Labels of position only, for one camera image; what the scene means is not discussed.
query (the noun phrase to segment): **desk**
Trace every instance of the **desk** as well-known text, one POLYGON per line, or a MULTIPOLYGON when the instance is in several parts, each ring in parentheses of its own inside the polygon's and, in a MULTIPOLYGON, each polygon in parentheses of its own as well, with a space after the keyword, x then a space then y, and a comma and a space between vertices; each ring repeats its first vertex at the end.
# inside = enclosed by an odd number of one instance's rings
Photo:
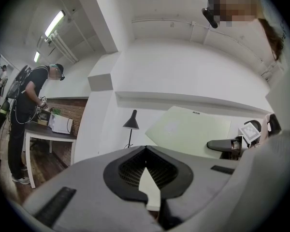
POLYGON ((71 165, 74 163, 76 137, 69 134, 53 132, 52 129, 50 129, 48 126, 39 125, 33 122, 29 122, 28 124, 26 124, 23 151, 26 152, 26 163, 27 163, 28 176, 29 176, 31 188, 35 188, 33 175, 32 175, 31 162, 30 162, 30 138, 31 137, 49 140, 49 153, 52 153, 53 141, 72 142, 71 165))

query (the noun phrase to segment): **brick wall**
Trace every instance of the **brick wall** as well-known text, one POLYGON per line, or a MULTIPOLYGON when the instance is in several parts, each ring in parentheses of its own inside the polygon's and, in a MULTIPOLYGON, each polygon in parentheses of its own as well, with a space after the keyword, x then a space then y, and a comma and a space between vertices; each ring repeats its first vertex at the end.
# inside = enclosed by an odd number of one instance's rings
POLYGON ((77 136, 88 99, 47 99, 49 108, 61 110, 61 116, 73 119, 73 135, 77 136))

